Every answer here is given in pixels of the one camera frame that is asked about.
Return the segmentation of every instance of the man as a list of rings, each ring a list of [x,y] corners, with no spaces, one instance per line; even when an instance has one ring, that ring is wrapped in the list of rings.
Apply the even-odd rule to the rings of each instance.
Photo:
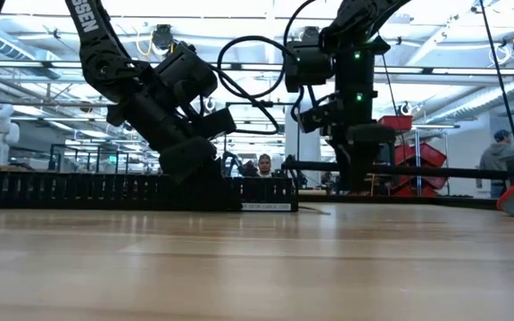
[[[259,157],[259,176],[263,178],[272,178],[271,174],[271,158],[268,154]]]
[[[514,155],[514,148],[511,145],[510,132],[507,130],[499,130],[494,135],[495,144],[487,148],[481,156],[479,168],[482,170],[507,170],[507,166],[502,158]],[[491,181],[491,198],[498,199],[505,192],[505,182]]]

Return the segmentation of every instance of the workbench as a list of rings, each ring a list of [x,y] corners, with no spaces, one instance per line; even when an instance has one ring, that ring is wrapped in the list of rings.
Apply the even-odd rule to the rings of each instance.
[[[514,218],[0,210],[0,321],[514,320]]]

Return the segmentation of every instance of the label sticker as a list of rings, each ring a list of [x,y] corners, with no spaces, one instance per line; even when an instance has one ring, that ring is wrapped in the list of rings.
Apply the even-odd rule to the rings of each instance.
[[[243,203],[242,210],[256,211],[290,211],[291,204]]]

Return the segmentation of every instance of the gray jacket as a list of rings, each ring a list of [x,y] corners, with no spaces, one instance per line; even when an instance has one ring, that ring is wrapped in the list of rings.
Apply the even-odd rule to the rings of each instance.
[[[483,170],[507,170],[501,158],[514,155],[514,148],[510,144],[495,143],[489,146],[481,156],[479,168]]]

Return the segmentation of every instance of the white column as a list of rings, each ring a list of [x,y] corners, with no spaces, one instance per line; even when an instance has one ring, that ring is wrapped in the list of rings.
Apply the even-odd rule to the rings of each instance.
[[[304,99],[301,103],[301,112],[311,107],[311,100]],[[299,161],[320,161],[320,131],[304,134],[291,117],[290,107],[286,109],[285,120],[285,157],[294,155],[296,158],[298,154]],[[301,146],[300,151],[297,151],[298,144]],[[303,174],[309,180],[309,187],[320,185],[320,172],[304,171]]]

